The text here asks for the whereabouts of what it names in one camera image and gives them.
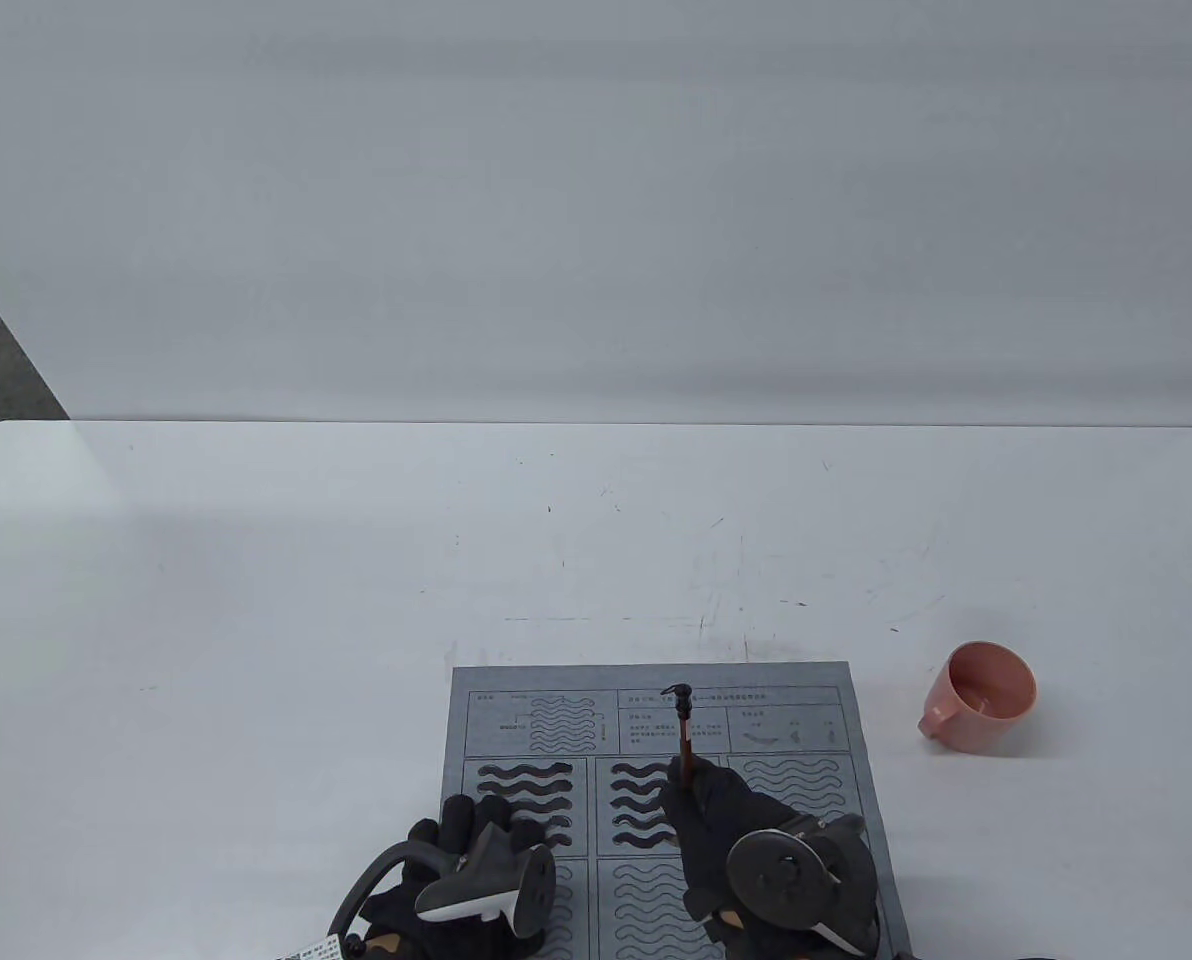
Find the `person's right hand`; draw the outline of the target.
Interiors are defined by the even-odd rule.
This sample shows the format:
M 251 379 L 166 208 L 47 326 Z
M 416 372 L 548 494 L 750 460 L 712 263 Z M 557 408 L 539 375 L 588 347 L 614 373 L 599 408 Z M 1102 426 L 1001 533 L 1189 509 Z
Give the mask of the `person's right hand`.
M 689 784 L 673 756 L 657 799 L 679 846 L 687 913 L 730 959 L 828 959 L 843 956 L 815 933 L 787 931 L 757 918 L 730 887 L 730 849 L 759 829 L 800 817 L 791 806 L 753 791 L 733 769 L 693 758 Z

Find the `person's left hand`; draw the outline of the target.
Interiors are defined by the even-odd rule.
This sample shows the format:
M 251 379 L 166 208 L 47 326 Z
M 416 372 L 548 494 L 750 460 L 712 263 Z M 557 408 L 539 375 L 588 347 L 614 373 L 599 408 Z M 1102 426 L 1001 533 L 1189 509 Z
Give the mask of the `person's left hand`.
M 478 800 L 451 795 L 442 805 L 441 817 L 414 823 L 408 838 L 462 856 L 488 826 L 503 829 L 513 841 L 513 851 L 547 847 L 542 824 L 519 820 L 513 815 L 513 804 L 499 795 L 482 795 Z M 436 872 L 408 861 L 401 869 L 401 882 L 370 897 L 360 910 L 368 924 L 364 959 L 527 959 L 544 947 L 545 933 L 519 939 L 501 916 L 491 922 L 420 919 L 416 899 L 436 879 Z

